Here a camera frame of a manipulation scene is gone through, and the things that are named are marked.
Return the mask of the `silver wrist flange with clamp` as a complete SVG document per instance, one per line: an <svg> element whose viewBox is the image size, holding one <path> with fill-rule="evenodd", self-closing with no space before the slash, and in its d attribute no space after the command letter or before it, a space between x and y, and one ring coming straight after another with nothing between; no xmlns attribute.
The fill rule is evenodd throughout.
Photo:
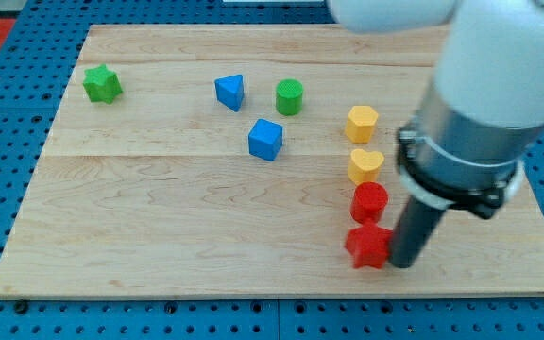
<svg viewBox="0 0 544 340"><path fill-rule="evenodd" d="M522 155L543 128L501 127L468 117L431 83L397 132L400 181L428 207L489 219L519 189Z"/></svg>

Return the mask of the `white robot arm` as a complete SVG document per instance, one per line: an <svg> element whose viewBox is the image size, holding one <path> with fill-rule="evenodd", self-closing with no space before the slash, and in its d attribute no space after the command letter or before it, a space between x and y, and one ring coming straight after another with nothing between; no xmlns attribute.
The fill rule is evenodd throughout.
<svg viewBox="0 0 544 340"><path fill-rule="evenodd" d="M397 132L409 200L389 260L411 266L443 214L491 218L518 191L523 155L544 130L544 1L333 0L357 33L448 25L419 109Z"/></svg>

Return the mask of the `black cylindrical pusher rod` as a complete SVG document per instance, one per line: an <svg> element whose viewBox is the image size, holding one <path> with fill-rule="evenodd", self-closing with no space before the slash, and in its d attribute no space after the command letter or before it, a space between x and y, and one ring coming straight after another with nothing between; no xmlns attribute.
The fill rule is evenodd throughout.
<svg viewBox="0 0 544 340"><path fill-rule="evenodd" d="M411 267L445 212L410 196L393 230L389 262L397 268Z"/></svg>

